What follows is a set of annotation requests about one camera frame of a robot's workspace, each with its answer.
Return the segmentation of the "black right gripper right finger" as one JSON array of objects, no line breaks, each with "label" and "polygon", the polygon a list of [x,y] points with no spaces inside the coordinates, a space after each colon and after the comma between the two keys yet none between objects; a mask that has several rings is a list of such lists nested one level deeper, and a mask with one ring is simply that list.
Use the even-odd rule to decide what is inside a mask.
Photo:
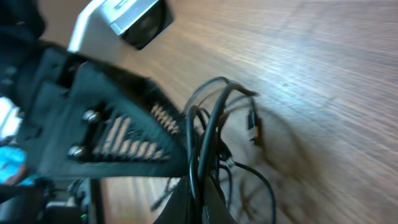
[{"label": "black right gripper right finger", "polygon": [[222,196],[212,178],[207,177],[203,192],[202,224],[237,224]]}]

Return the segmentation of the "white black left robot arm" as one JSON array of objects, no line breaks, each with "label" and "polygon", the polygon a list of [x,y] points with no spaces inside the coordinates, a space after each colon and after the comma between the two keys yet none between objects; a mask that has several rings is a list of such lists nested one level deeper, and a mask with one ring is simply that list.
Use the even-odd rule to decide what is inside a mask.
[{"label": "white black left robot arm", "polygon": [[35,1],[1,2],[1,94],[22,111],[27,164],[52,178],[187,175],[183,118],[156,83],[44,30]]}]

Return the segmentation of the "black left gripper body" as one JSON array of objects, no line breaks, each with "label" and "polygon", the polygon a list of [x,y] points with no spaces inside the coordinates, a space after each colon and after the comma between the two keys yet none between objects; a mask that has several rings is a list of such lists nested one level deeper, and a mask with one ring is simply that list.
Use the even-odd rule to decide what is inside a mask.
[{"label": "black left gripper body", "polygon": [[82,165],[71,165],[65,129],[71,120],[71,72],[86,61],[53,43],[1,41],[1,94],[23,113],[17,142],[27,166],[47,177],[84,176]]}]

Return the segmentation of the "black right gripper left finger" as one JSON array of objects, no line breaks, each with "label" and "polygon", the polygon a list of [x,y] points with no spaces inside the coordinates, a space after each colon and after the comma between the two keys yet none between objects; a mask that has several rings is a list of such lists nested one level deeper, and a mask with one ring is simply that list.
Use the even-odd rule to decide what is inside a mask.
[{"label": "black right gripper left finger", "polygon": [[187,176],[183,176],[154,224],[189,224],[191,218],[192,203],[189,180]]}]

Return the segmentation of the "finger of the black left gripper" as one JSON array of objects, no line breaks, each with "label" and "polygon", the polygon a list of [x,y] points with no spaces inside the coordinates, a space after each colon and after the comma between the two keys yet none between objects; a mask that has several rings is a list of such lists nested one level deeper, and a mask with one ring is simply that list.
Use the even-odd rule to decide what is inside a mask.
[{"label": "finger of the black left gripper", "polygon": [[40,172],[49,177],[181,177],[185,122],[150,79],[83,63],[52,112]]}]

